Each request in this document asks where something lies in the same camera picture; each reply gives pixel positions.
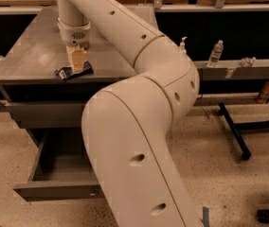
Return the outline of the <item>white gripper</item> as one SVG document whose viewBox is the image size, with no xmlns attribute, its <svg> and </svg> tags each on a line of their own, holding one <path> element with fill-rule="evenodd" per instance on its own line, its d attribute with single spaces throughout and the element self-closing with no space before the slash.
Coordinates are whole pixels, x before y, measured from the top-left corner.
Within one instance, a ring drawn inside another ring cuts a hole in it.
<svg viewBox="0 0 269 227">
<path fill-rule="evenodd" d="M 67 57 L 70 66 L 74 73 L 82 70 L 84 63 L 86 62 L 86 51 L 82 50 L 79 54 L 79 66 L 77 69 L 76 56 L 77 50 L 72 46 L 88 47 L 90 42 L 90 30 L 91 24 L 87 23 L 84 26 L 70 26 L 65 24 L 61 19 L 58 19 L 58 28 L 63 42 L 67 46 Z"/>
</svg>

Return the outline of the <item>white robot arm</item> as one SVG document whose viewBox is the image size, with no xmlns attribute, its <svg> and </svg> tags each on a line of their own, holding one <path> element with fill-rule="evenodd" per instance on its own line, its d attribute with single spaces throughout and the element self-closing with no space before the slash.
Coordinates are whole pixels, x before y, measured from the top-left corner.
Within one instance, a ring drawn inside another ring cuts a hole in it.
<svg viewBox="0 0 269 227">
<path fill-rule="evenodd" d="M 197 68 L 178 45 L 116 0 L 58 0 L 78 10 L 128 62 L 133 77 L 93 95 L 84 145 L 119 227 L 204 227 L 166 142 L 193 106 Z"/>
</svg>

